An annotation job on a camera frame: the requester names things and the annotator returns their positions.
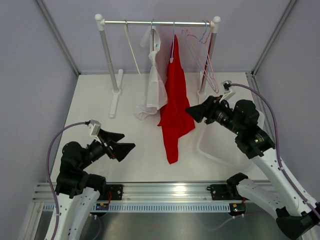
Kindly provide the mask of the red t shirt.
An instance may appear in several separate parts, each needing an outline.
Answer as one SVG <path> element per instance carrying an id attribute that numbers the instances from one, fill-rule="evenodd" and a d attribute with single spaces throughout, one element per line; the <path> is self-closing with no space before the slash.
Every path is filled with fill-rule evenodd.
<path id="1" fill-rule="evenodd" d="M 167 65 L 165 90 L 167 104 L 160 109 L 158 126 L 162 129 L 166 158 L 171 165 L 179 158 L 179 138 L 195 128 L 194 119 L 185 111 L 190 107 L 190 103 L 187 97 L 185 73 L 180 61 L 177 36 L 175 36 L 173 63 L 169 61 Z"/>

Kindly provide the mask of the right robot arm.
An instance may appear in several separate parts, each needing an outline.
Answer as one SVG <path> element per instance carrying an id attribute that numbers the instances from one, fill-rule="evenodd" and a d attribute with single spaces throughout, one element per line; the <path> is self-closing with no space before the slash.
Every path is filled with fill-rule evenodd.
<path id="1" fill-rule="evenodd" d="M 265 174 L 277 192 L 274 195 L 238 173 L 226 181 L 230 198 L 241 196 L 253 201 L 275 219 L 278 228 L 291 240 L 320 223 L 320 203 L 298 182 L 277 152 L 275 143 L 258 126 L 260 114 L 251 100 L 241 99 L 230 108 L 226 100 L 209 96 L 185 111 L 197 123 L 217 122 L 234 133 L 238 149 Z"/>

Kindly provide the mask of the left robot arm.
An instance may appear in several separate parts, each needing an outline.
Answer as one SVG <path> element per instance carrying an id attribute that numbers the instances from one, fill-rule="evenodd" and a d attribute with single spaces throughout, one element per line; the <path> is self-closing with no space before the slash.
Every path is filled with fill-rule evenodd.
<path id="1" fill-rule="evenodd" d="M 123 143 L 122 133 L 102 129 L 89 132 L 92 143 L 82 147 L 71 141 L 62 148 L 59 174 L 51 185 L 54 212 L 45 235 L 47 240 L 78 240 L 92 208 L 98 200 L 109 204 L 120 201 L 123 185 L 108 184 L 101 175 L 85 169 L 104 156 L 121 162 L 135 148 L 134 143 Z"/>

